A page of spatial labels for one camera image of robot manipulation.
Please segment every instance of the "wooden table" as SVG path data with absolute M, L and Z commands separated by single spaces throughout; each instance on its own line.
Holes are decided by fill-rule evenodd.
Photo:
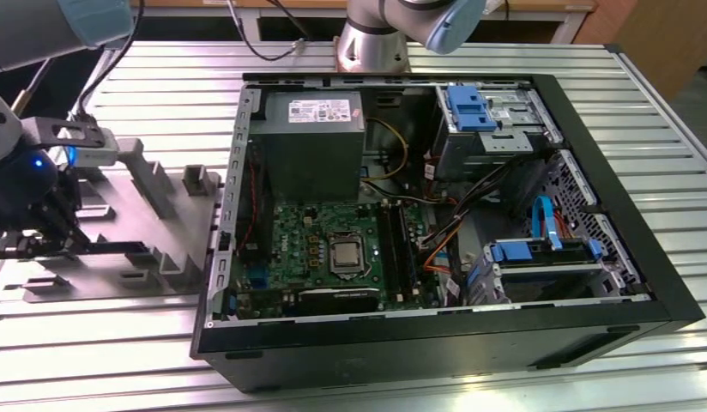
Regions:
M 201 16 L 227 15 L 226 0 L 147 0 L 148 15 Z M 299 17 L 346 18 L 347 0 L 282 0 L 282 3 Z M 245 22 L 250 41 L 262 41 L 259 20 L 262 17 L 286 17 L 286 14 L 267 0 L 235 0 L 241 19 Z M 510 0 L 510 20 L 557 21 L 560 28 L 552 43 L 573 43 L 585 17 L 596 9 L 596 0 Z M 506 19 L 502 6 L 484 20 Z

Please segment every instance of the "white label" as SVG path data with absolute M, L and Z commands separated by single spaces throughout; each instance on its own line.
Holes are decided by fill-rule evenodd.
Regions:
M 496 118 L 510 118 L 510 111 L 509 110 L 492 110 L 492 116 Z
M 350 122 L 349 100 L 294 100 L 290 103 L 290 123 Z
M 448 278 L 448 290 L 450 290 L 450 293 L 456 296 L 461 296 L 461 286 L 458 286 L 458 283 L 456 283 L 453 278 Z
M 433 165 L 425 165 L 425 178 L 436 180 L 436 167 Z

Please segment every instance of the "cpu socket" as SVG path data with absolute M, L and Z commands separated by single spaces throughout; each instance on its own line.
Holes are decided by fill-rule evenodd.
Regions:
M 366 269 L 362 237 L 358 234 L 334 233 L 329 237 L 329 248 L 331 272 L 345 280 L 354 279 Z

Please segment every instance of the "motherboard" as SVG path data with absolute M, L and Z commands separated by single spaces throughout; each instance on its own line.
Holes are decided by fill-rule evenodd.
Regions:
M 239 317 L 333 314 L 342 305 L 343 312 L 437 306 L 415 264 L 426 225 L 417 203 L 278 205 L 271 258 L 246 269 Z

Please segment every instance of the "slotted metal workbench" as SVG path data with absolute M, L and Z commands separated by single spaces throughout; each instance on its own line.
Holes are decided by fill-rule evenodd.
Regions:
M 411 55 L 417 72 L 558 77 L 707 315 L 707 154 L 632 63 L 601 46 L 468 45 L 448 57 L 413 46 Z M 142 137 L 167 170 L 203 163 L 223 173 L 242 73 L 273 70 L 333 71 L 331 44 L 267 63 L 242 43 L 139 43 L 92 112 L 118 136 Z M 15 286 L 27 274 L 2 268 L 0 411 L 707 411 L 707 319 L 573 370 L 257 397 L 190 358 L 197 296 L 28 304 Z

